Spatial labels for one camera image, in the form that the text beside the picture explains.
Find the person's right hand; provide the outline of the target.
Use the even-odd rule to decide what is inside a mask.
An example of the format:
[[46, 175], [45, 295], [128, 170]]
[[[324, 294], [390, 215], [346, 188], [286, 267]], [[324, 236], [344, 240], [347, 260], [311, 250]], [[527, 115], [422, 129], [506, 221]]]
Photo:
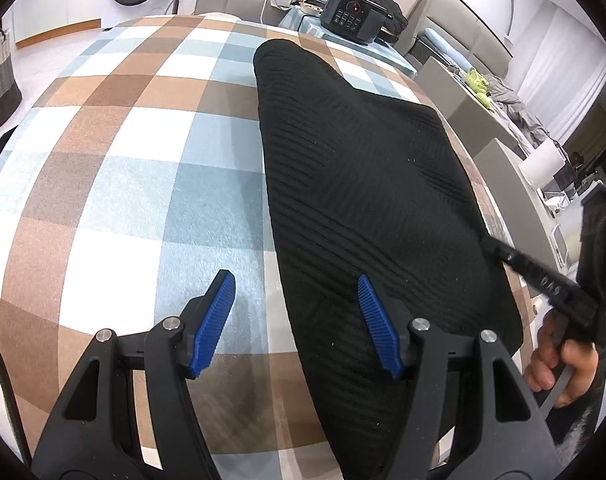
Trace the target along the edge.
[[537, 332], [537, 348], [525, 367], [523, 377], [533, 392], [551, 390], [556, 384], [553, 371], [561, 364], [573, 367], [574, 372], [559, 394], [555, 408], [565, 408], [584, 396], [595, 380], [599, 355], [589, 342], [567, 339], [557, 346], [552, 336], [556, 330], [557, 312], [550, 310]]

